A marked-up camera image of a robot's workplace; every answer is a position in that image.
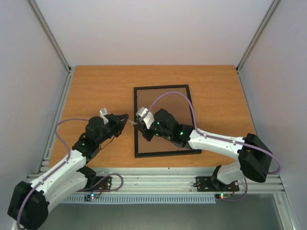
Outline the clear handled screwdriver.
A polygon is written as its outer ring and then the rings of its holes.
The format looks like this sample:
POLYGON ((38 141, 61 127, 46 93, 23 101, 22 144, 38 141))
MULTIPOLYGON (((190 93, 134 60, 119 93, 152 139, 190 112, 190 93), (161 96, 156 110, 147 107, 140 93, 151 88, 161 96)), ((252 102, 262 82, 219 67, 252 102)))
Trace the clear handled screwdriver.
POLYGON ((134 122, 134 121, 131 121, 131 120, 127 120, 127 122, 129 122, 129 123, 132 124, 133 126, 138 124, 138 123, 136 123, 136 122, 134 122))

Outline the black picture frame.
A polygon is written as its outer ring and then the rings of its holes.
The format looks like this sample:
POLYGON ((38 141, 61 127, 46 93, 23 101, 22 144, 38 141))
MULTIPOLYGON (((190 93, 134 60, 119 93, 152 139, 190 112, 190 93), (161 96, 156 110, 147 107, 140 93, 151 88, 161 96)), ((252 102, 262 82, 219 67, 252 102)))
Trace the black picture frame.
MULTIPOLYGON (((160 95, 166 92, 180 92, 185 95, 182 97, 177 94, 169 94, 161 98, 151 108, 154 114, 159 109, 165 109, 180 123, 193 126, 193 115, 189 107, 189 103, 185 98, 191 102, 191 95, 188 85, 168 85, 168 86, 148 86, 134 88, 134 113, 140 108, 149 108, 150 105, 160 95)), ((151 141, 147 141, 140 130, 134 129, 134 151, 135 158, 145 157, 164 157, 164 156, 178 156, 189 154, 200 154, 201 150, 179 148, 171 143, 168 139, 155 135, 151 141)))

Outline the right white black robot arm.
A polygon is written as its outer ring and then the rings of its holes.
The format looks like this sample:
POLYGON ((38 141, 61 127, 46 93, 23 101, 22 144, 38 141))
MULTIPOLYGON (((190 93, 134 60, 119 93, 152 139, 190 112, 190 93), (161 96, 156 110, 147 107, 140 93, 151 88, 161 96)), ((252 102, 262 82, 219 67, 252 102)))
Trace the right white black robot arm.
POLYGON ((246 178, 263 183, 269 174, 272 153, 254 134, 247 134, 246 137, 217 135, 180 124, 165 109, 152 114, 145 107, 136 112, 134 126, 147 141, 161 137, 180 149, 207 150, 232 158, 233 163, 219 165, 213 171, 210 184, 216 191, 246 178))

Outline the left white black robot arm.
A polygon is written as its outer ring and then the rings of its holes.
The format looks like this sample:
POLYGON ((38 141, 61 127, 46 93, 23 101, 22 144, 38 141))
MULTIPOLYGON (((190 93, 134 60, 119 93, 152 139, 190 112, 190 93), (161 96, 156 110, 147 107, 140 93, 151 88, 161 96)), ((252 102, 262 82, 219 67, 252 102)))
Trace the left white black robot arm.
POLYGON ((101 112, 88 119, 85 131, 73 147, 67 147, 68 153, 62 160, 31 182, 19 182, 7 212, 16 220, 17 229, 38 229, 63 199, 78 191, 93 190, 96 172, 87 163, 102 150, 104 141, 119 137, 128 118, 128 114, 101 112))

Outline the left small circuit board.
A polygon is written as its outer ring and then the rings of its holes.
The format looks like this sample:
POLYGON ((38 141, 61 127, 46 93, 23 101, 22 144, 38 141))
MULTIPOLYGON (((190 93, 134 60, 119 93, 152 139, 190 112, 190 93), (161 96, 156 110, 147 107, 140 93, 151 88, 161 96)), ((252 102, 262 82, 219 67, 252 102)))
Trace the left small circuit board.
POLYGON ((100 197, 99 194, 94 194, 94 193, 91 193, 91 194, 87 194, 87 195, 84 195, 84 201, 85 202, 91 202, 93 200, 96 200, 100 197))

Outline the small circuit board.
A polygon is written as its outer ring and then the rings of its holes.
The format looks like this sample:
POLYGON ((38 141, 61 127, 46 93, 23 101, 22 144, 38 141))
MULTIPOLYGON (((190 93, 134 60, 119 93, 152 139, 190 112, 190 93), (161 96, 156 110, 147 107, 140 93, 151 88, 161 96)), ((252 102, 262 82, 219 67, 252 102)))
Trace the small circuit board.
POLYGON ((94 194, 94 193, 91 193, 91 194, 87 194, 87 195, 84 195, 84 201, 85 202, 91 202, 93 200, 96 200, 100 197, 99 194, 94 194))
POLYGON ((216 194, 215 195, 215 199, 223 200, 223 199, 229 199, 229 198, 231 198, 233 196, 234 196, 234 193, 229 193, 229 194, 227 194, 227 193, 220 193, 220 194, 216 194))

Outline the right small circuit board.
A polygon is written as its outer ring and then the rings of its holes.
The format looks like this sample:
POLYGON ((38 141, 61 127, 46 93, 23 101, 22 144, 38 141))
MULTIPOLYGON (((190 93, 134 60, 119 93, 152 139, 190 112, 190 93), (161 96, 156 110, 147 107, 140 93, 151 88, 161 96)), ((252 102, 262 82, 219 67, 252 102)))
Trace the right small circuit board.
POLYGON ((220 194, 216 194, 215 195, 215 199, 223 200, 223 199, 229 199, 229 198, 231 198, 233 196, 234 196, 234 193, 229 193, 229 194, 227 194, 227 193, 220 193, 220 194))

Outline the aluminium front rail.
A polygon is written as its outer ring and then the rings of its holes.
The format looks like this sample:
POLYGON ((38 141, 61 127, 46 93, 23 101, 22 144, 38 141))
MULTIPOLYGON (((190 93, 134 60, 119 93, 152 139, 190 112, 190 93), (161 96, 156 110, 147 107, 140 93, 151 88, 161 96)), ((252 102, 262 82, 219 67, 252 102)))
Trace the aluminium front rail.
MULTIPOLYGON (((29 174, 26 182, 36 179, 47 172, 43 166, 39 173, 29 174)), ((98 176, 118 173, 124 184, 118 194, 195 194, 193 187, 197 176, 211 176, 213 167, 157 167, 157 168, 93 168, 98 176)), ((268 175, 266 182, 257 183, 247 179, 250 194, 285 194, 279 175, 268 175)))

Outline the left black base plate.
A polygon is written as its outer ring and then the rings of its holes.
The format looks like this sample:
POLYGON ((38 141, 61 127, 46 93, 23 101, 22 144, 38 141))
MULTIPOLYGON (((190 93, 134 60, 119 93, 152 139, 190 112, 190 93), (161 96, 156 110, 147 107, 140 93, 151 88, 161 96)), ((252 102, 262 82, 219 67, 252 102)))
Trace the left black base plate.
POLYGON ((112 177, 108 176, 103 179, 103 176, 96 176, 91 179, 88 179, 86 186, 81 189, 82 192, 92 192, 92 191, 101 191, 111 189, 112 177))

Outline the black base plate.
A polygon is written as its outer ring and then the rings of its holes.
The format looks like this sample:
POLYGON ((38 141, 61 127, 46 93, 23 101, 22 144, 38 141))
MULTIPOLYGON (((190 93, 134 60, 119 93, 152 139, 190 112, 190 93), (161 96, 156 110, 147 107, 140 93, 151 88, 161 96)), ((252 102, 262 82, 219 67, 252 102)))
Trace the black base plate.
POLYGON ((88 179, 86 186, 81 189, 82 192, 92 192, 92 191, 101 191, 111 189, 112 177, 108 176, 103 179, 103 176, 96 176, 91 179, 88 179))
POLYGON ((198 192, 238 192, 240 190, 237 181, 224 184, 209 176, 197 176, 193 187, 197 188, 198 192))

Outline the left aluminium post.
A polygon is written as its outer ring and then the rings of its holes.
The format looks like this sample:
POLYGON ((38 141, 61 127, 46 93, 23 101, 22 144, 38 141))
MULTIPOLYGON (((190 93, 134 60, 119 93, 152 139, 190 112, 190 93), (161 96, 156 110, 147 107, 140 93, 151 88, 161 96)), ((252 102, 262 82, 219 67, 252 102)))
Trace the left aluminium post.
POLYGON ((67 59, 65 58, 60 46, 58 45, 47 21, 45 20, 37 2, 35 0, 27 0, 30 8, 32 9, 34 15, 36 16, 39 24, 42 26, 44 33, 46 34, 48 40, 50 41, 51 45, 53 46, 55 52, 57 53, 58 57, 60 58, 65 70, 70 73, 71 66, 69 65, 67 59))

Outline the aluminium post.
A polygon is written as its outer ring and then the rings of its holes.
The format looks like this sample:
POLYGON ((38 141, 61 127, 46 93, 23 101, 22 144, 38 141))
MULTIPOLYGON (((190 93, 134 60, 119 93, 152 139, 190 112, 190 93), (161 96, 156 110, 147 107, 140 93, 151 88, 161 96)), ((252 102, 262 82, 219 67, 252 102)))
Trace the aluminium post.
POLYGON ((271 18, 273 17, 275 11, 277 10, 278 6, 280 5, 282 1, 281 0, 272 0, 267 11, 265 12, 259 26, 257 27, 249 45, 247 46, 241 60, 239 61, 236 72, 237 74, 240 73, 241 69, 243 68, 245 62, 247 61, 248 57, 250 56, 252 50, 254 49, 255 45, 261 38, 264 30, 266 29, 267 25, 269 24, 271 18))
POLYGON ((65 70, 70 73, 71 66, 69 65, 67 59, 65 58, 60 46, 58 45, 47 21, 45 20, 37 2, 35 0, 27 0, 30 8, 32 9, 34 15, 36 16, 39 24, 42 26, 44 33, 46 34, 48 40, 50 41, 51 45, 53 46, 55 52, 57 53, 58 57, 60 58, 65 70))

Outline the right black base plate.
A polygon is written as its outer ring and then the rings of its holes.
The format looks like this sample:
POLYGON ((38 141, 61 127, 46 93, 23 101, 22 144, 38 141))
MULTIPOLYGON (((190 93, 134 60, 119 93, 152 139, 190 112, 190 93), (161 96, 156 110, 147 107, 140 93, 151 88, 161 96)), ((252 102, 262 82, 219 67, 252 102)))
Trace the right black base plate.
POLYGON ((197 188, 198 192, 238 192, 240 190, 237 181, 224 184, 209 176, 197 176, 193 187, 197 188))

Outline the right aluminium post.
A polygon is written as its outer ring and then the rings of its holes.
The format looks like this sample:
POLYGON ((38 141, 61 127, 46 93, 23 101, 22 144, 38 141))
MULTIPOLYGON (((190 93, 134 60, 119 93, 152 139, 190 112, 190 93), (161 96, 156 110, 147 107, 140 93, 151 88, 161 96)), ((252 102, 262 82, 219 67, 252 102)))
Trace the right aluminium post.
POLYGON ((264 30, 266 29, 267 25, 269 24, 271 18, 273 17, 275 11, 277 10, 278 6, 280 5, 282 1, 281 0, 272 0, 267 11, 265 12, 259 26, 257 27, 249 45, 247 46, 241 60, 239 61, 236 72, 237 74, 240 73, 241 69, 243 68, 245 62, 247 61, 248 57, 250 56, 252 50, 254 49, 255 45, 261 38, 264 30))

